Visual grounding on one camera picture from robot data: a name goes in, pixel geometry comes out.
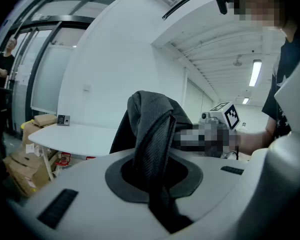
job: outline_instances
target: white table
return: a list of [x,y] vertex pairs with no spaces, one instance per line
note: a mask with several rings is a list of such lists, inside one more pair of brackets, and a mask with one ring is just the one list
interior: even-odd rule
[[116,129],[75,123],[70,126],[53,124],[30,134],[28,138],[42,146],[45,166],[53,180],[47,148],[85,157],[102,157],[109,154],[116,133]]

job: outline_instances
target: floor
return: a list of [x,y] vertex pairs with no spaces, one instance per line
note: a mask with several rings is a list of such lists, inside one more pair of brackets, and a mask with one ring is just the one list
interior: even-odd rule
[[22,143],[20,139],[15,138],[5,132],[3,133],[3,140],[7,155],[10,155],[12,152],[14,152]]

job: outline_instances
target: glass door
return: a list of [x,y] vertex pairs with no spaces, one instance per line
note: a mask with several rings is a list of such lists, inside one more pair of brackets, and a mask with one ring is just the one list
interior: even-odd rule
[[59,93],[70,57],[85,29],[63,27],[53,38],[38,66],[31,96],[32,114],[57,114]]
[[[17,58],[23,49],[23,46],[25,45],[25,40],[28,38],[30,32],[29,29],[24,30],[22,33],[19,34],[19,36],[16,38],[17,45],[15,46],[14,50],[11,52],[11,54],[14,56],[14,58]],[[12,69],[10,72],[10,75],[7,77],[7,81],[5,84],[5,88],[8,88],[10,90],[14,89],[14,82],[15,82],[15,67],[16,67],[17,59],[14,60]]]
[[40,30],[34,28],[29,31],[27,40],[24,42],[19,54],[15,58],[16,64],[14,66],[13,78],[13,97],[12,97],[12,121],[14,130],[21,131],[21,125],[26,121],[25,107],[28,81],[37,55],[52,31],[51,29]]

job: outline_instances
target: person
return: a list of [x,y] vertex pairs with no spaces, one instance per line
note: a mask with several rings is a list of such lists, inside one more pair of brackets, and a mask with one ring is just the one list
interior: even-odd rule
[[5,87],[6,78],[10,74],[15,57],[12,55],[13,49],[17,45],[17,40],[11,38],[6,44],[5,51],[0,53],[0,88]]
[[255,150],[268,148],[276,139],[288,135],[289,122],[275,99],[276,92],[291,76],[300,61],[300,0],[234,0],[234,10],[243,10],[263,27],[281,30],[285,43],[274,65],[271,89],[262,109],[269,116],[265,130],[260,133],[238,131],[239,151],[252,155]]

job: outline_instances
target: cardboard box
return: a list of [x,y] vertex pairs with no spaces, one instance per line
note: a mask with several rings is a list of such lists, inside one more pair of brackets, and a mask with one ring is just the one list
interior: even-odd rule
[[[57,159],[58,155],[56,153],[51,155],[50,165],[53,170]],[[26,197],[31,197],[49,182],[49,175],[43,157],[26,154],[26,149],[22,145],[16,152],[7,156],[3,162],[16,186]]]
[[22,136],[22,145],[25,147],[26,145],[32,144],[33,142],[28,139],[30,134],[39,131],[41,128],[32,122],[28,122],[24,125],[23,136]]
[[56,124],[57,117],[54,114],[40,114],[34,117],[34,123],[39,126],[43,127],[46,125]]

